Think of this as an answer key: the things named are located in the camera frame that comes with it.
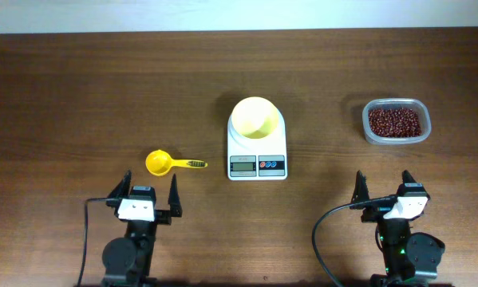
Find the yellow measuring scoop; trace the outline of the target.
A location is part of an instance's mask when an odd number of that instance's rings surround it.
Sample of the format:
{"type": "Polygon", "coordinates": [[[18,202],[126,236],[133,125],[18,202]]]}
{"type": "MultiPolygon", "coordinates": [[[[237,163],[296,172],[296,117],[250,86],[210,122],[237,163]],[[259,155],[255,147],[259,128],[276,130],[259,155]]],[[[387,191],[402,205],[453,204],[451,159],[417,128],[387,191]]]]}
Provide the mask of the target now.
{"type": "Polygon", "coordinates": [[[198,159],[173,159],[166,151],[155,150],[150,152],[145,159],[147,170],[154,176],[164,176],[174,167],[201,169],[208,163],[198,159]]]}

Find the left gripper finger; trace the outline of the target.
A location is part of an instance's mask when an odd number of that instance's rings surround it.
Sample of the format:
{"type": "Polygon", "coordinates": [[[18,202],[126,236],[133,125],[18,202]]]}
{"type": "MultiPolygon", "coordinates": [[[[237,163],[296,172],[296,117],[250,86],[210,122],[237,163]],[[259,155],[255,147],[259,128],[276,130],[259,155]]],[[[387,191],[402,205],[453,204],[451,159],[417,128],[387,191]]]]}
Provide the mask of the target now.
{"type": "Polygon", "coordinates": [[[108,199],[122,199],[126,197],[130,190],[131,181],[132,181],[132,172],[128,170],[125,172],[123,179],[109,193],[108,199]]]}
{"type": "Polygon", "coordinates": [[[172,176],[170,191],[168,196],[168,205],[170,206],[170,215],[172,217],[181,218],[183,209],[180,203],[176,174],[172,176]]]}

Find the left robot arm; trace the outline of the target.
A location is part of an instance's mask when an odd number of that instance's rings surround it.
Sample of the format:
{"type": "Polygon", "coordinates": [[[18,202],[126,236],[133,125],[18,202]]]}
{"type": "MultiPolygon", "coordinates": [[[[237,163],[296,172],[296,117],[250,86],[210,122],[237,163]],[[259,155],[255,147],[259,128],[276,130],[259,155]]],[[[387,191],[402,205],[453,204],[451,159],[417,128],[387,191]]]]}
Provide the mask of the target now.
{"type": "Polygon", "coordinates": [[[153,187],[132,186],[131,182],[132,172],[127,171],[106,198],[106,205],[112,207],[114,215],[127,226],[124,235],[110,241],[103,250],[103,286],[157,286],[157,280],[149,276],[157,227],[169,226],[173,218],[183,214],[175,175],[167,210],[156,208],[153,187]]]}

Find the red beans in container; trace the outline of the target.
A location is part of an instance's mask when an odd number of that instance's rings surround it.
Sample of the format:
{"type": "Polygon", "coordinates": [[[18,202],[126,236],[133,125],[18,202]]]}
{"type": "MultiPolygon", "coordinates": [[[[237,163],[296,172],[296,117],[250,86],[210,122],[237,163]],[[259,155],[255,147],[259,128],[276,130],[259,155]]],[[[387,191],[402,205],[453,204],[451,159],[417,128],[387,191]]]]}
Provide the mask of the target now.
{"type": "Polygon", "coordinates": [[[422,135],[417,113],[409,108],[375,108],[368,112],[373,134],[387,138],[409,138],[422,135]]]}

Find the pale yellow bowl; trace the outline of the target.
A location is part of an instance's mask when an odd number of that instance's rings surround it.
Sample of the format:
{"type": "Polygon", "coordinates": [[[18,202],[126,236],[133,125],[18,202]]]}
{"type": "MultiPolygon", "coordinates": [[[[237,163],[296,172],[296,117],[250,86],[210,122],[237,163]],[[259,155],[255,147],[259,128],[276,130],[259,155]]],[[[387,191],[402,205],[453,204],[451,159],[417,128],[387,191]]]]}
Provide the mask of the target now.
{"type": "Polygon", "coordinates": [[[279,125],[279,111],[267,99],[252,96],[241,100],[232,110],[231,125],[248,139],[269,136],[279,125]]]}

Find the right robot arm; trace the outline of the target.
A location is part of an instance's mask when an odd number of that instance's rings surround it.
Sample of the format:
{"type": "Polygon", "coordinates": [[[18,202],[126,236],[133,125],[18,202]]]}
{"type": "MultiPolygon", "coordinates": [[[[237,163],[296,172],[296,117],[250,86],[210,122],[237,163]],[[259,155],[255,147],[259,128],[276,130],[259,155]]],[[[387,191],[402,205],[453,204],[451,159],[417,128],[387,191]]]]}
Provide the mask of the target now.
{"type": "Polygon", "coordinates": [[[445,252],[438,238],[411,231],[410,223],[424,213],[430,195],[408,171],[402,172],[402,184],[394,195],[372,199],[366,177],[356,174],[351,203],[361,210],[361,221],[376,225],[375,240],[382,252],[385,274],[374,274],[372,286],[427,286],[437,278],[437,266],[445,252]]]}

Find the white digital kitchen scale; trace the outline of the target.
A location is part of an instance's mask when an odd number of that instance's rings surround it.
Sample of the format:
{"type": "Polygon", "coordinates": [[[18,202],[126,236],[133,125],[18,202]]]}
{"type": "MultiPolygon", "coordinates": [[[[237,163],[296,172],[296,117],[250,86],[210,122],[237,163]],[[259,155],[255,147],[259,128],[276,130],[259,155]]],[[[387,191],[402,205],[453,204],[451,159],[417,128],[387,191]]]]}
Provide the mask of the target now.
{"type": "Polygon", "coordinates": [[[281,112],[273,107],[275,129],[260,139],[242,135],[234,126],[236,112],[227,124],[227,177],[231,181],[284,180],[288,176],[286,125],[281,112]]]}

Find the clear plastic container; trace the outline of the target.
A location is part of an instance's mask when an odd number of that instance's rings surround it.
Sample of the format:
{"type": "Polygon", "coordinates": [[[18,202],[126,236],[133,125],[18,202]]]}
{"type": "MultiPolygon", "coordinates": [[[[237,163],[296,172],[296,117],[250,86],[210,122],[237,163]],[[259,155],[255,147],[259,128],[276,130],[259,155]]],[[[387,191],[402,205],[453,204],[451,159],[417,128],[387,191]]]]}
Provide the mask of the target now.
{"type": "Polygon", "coordinates": [[[366,140],[370,144],[376,145],[402,145],[420,143],[426,140],[432,131],[428,109],[421,101],[410,98],[386,98],[372,100],[363,108],[362,120],[366,140]],[[414,110],[419,116],[422,135],[409,138],[387,138],[376,136],[370,129],[368,120],[368,112],[375,108],[409,108],[414,110]]]}

